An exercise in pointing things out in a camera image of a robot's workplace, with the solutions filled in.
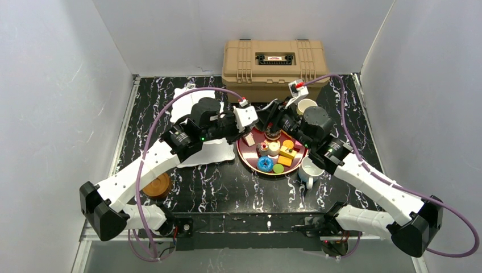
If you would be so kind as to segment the white three-tier dessert stand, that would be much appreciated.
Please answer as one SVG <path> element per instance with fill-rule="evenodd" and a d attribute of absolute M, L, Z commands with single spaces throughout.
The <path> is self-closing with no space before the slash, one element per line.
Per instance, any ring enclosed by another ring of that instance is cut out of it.
<path fill-rule="evenodd" d="M 181 117 L 190 114 L 193 105 L 205 97 L 215 98 L 215 91 L 203 90 L 181 97 L 172 105 L 170 122 L 175 123 Z M 220 163 L 234 159 L 234 146 L 232 144 L 228 144 L 227 140 L 223 138 L 204 142 L 201 151 L 187 158 L 177 167 L 195 167 L 198 165 Z"/>

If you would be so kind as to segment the red round tray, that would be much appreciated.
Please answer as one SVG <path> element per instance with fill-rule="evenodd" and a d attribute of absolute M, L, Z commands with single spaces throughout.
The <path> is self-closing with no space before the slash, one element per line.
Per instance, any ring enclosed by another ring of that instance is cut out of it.
<path fill-rule="evenodd" d="M 308 155 L 309 149 L 304 146 L 304 148 L 302 148 L 301 150 L 299 150 L 299 151 L 296 150 L 297 155 L 293 159 L 292 165 L 290 167 L 285 167 L 285 170 L 282 174 L 275 174 L 272 171 L 269 172 L 269 173 L 261 172 L 261 171 L 257 170 L 257 168 L 256 168 L 256 163 L 259 159 L 259 156 L 258 156 L 257 150 L 256 150 L 256 146 L 260 142 L 265 142 L 265 143 L 269 144 L 270 142 L 273 142 L 273 141 L 267 140 L 265 138 L 264 132 L 262 132 L 258 129 L 253 129 L 251 132 L 254 136 L 254 140 L 255 140 L 256 144 L 251 146 L 251 147 L 248 147 L 244 143 L 243 139 L 240 139 L 236 143 L 236 149 L 237 149 L 238 155 L 239 155 L 240 159 L 242 160 L 242 162 L 244 162 L 246 166 L 250 167 L 250 169 L 252 169 L 252 170 L 254 170 L 254 171 L 256 171 L 260 174 L 268 175 L 268 176 L 281 176 L 281 175 L 289 174 L 289 173 L 295 171 L 296 169 L 298 169 L 300 164 L 301 164 L 302 159 L 307 157 L 307 155 Z M 281 146 L 282 146 L 283 141 L 287 140 L 287 139 L 295 142 L 294 138 L 289 136 L 286 132 L 281 131 L 281 137 L 280 137 L 279 140 L 276 140 L 276 141 L 279 141 Z M 278 156 L 279 155 L 269 156 L 273 160 L 274 165 L 277 164 Z"/>

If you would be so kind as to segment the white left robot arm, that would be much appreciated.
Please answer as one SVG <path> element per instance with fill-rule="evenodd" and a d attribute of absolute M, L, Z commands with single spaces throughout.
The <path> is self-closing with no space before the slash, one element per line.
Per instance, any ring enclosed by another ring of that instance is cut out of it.
<path fill-rule="evenodd" d="M 109 241 L 128 229 L 168 232 L 174 216 L 167 208 L 129 201 L 159 176 L 199 154 L 206 142 L 225 139 L 232 144 L 257 121 L 255 108 L 245 99 L 232 111 L 220 108 L 213 98 L 200 99 L 142 156 L 117 174 L 80 187 L 81 211 L 100 240 Z"/>

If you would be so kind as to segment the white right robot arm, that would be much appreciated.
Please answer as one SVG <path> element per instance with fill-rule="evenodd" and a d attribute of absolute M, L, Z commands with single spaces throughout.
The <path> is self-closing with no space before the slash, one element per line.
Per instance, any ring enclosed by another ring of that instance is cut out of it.
<path fill-rule="evenodd" d="M 362 191 L 383 209 L 359 209 L 337 202 L 324 215 L 329 229 L 361 231 L 390 239 L 412 257 L 419 258 L 428 249 L 441 228 L 440 199 L 403 192 L 395 181 L 371 169 L 349 144 L 332 133 L 334 121 L 322 107 L 310 106 L 299 115 L 294 105 L 274 100 L 257 114 L 259 129 L 286 132 L 309 149 L 308 158 L 317 168 Z"/>

